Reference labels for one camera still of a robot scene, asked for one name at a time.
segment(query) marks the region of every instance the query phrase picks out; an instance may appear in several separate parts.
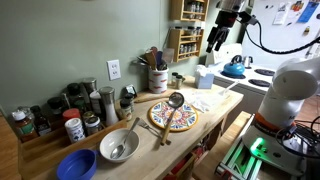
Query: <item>green light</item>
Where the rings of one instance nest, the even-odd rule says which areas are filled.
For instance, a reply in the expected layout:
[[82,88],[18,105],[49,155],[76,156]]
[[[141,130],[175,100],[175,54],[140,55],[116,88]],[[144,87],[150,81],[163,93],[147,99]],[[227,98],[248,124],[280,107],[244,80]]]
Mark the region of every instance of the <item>green light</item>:
[[257,147],[259,146],[260,143],[263,142],[262,138],[257,138],[256,141],[253,143],[253,145],[251,146],[250,150],[251,151],[255,151],[257,149]]

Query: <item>white bowl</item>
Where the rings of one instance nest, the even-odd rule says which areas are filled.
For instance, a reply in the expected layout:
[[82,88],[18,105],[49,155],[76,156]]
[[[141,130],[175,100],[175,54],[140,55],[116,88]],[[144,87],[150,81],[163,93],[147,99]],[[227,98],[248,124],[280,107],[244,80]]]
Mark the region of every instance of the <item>white bowl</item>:
[[128,160],[133,154],[137,151],[139,147],[139,136],[136,132],[132,131],[126,141],[126,149],[123,154],[117,159],[111,159],[111,152],[120,145],[125,136],[128,134],[129,129],[121,128],[114,130],[107,134],[100,143],[100,152],[101,155],[106,158],[108,161],[113,163],[121,163]]

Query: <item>electrical outlet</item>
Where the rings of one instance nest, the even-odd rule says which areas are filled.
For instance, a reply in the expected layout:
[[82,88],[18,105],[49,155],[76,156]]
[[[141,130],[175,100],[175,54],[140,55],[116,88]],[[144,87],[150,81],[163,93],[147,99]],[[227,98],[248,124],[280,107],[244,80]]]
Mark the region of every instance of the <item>electrical outlet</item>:
[[119,60],[107,61],[110,81],[121,78]]

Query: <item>decorative plate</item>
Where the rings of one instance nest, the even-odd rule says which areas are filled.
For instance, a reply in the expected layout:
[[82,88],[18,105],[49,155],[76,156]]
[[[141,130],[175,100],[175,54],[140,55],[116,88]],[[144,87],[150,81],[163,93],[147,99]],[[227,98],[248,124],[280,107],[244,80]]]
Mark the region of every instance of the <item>decorative plate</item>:
[[[158,102],[151,107],[149,116],[152,122],[154,122],[160,128],[165,128],[167,120],[172,113],[173,108],[168,105],[167,102]],[[184,131],[190,129],[197,123],[198,114],[197,111],[189,104],[184,103],[180,108],[176,110],[172,118],[171,131]]]

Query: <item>spice rack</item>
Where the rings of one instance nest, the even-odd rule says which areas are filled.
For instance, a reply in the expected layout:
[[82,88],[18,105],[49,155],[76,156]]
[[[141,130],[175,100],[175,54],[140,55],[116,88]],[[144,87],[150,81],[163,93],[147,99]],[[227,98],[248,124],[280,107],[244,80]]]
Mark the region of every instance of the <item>spice rack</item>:
[[[199,30],[198,35],[187,35],[187,30],[171,29],[169,37],[169,48],[174,49],[173,61],[178,62],[181,60],[189,59],[192,57],[199,57],[201,42],[203,38],[203,29]],[[181,52],[181,45],[196,45],[196,49],[189,52]]]
[[85,139],[71,144],[64,127],[36,139],[18,145],[18,169],[23,179],[47,179],[40,172],[55,176],[58,164],[70,153],[79,149],[98,149],[100,141],[111,131],[126,128],[127,120],[121,120]]
[[[188,3],[200,3],[202,12],[193,11]],[[209,0],[171,0],[171,19],[180,21],[206,21]]]

